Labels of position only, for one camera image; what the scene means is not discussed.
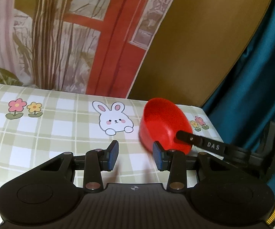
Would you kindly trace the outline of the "red bowl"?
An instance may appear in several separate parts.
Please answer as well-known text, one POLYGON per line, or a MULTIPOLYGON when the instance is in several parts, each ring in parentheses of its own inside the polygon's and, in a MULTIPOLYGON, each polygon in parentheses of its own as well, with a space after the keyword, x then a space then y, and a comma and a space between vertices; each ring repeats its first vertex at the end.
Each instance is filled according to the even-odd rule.
POLYGON ((187 117, 173 102, 153 98, 145 104, 138 135, 146 150, 152 152, 153 143, 158 141, 165 150, 175 149, 187 155, 192 145, 176 139, 180 130, 193 132, 187 117))

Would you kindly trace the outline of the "wooden headboard panel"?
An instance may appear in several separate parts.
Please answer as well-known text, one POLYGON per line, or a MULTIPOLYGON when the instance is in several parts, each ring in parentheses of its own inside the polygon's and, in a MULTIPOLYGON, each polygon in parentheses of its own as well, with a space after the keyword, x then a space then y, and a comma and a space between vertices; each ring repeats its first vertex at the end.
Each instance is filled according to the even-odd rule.
POLYGON ((258 28, 271 0, 173 0, 129 93, 202 106, 258 28))

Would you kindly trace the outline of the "checked bunny tablecloth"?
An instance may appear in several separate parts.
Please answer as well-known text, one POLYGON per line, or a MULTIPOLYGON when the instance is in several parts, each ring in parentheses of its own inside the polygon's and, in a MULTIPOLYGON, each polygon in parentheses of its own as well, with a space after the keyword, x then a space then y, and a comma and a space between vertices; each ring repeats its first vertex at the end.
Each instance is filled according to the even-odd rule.
POLYGON ((84 155, 112 140, 119 155, 114 170, 102 173, 104 183, 165 185, 168 173, 157 170, 138 138, 145 101, 122 101, 133 131, 114 136, 99 127, 94 101, 111 106, 116 99, 0 84, 0 187, 63 152, 84 155))

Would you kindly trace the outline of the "teal curtain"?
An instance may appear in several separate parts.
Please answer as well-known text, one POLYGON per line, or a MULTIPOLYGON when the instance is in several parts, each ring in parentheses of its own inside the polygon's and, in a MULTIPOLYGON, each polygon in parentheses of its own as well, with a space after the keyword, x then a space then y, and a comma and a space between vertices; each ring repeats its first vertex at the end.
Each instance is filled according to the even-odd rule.
POLYGON ((256 150, 275 122, 275 0, 236 64, 203 105, 225 143, 256 150))

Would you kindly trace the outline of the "printed room backdrop cloth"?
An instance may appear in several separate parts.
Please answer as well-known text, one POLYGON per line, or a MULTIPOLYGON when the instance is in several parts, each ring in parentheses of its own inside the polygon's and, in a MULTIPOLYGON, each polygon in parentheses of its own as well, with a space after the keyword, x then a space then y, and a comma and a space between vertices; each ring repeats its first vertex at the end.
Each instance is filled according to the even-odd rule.
POLYGON ((0 0, 0 84, 126 98, 173 0, 0 0))

